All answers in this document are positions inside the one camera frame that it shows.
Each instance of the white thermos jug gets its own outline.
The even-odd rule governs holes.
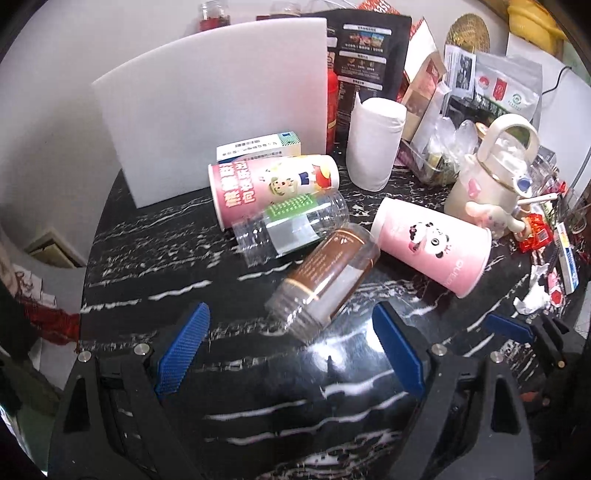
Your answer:
[[[527,149],[508,128],[529,130]],[[525,224],[511,214],[517,200],[531,198],[528,168],[540,147],[538,132],[521,115],[509,113],[497,118],[486,133],[476,155],[466,155],[456,184],[444,206],[444,212],[466,222],[489,228],[493,238],[505,229],[521,232]]]

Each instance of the black cable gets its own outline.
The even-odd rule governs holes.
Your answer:
[[[556,86],[554,88],[551,88],[550,90],[546,90],[545,92],[542,92],[542,95],[545,95],[546,93],[550,93],[555,91],[558,88],[558,85],[560,84],[560,78],[562,77],[562,74],[566,71],[566,70],[572,70],[572,67],[566,66],[564,67],[562,70],[560,70],[560,73],[558,74],[558,80],[556,80]]]

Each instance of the paper cup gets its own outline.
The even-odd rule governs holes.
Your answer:
[[[407,109],[385,98],[355,98],[347,145],[347,170],[358,187],[378,192],[390,178]]]
[[[236,160],[209,166],[213,206],[222,230],[272,203],[339,188],[339,169],[328,155]]]
[[[386,253],[467,296],[491,253],[491,231],[413,203],[386,198],[371,233]]]

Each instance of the plush toy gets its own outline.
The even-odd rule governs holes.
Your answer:
[[[466,213],[475,219],[475,225],[488,228],[495,239],[503,237],[506,228],[514,233],[520,233],[525,229],[524,222],[514,219],[498,205],[467,202]]]

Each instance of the clear plastic bottle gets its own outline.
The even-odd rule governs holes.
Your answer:
[[[246,264],[253,267],[321,240],[348,221],[345,199],[330,189],[270,205],[232,228]]]
[[[279,285],[265,308],[293,336],[309,343],[330,325],[379,253],[365,228],[346,223]]]

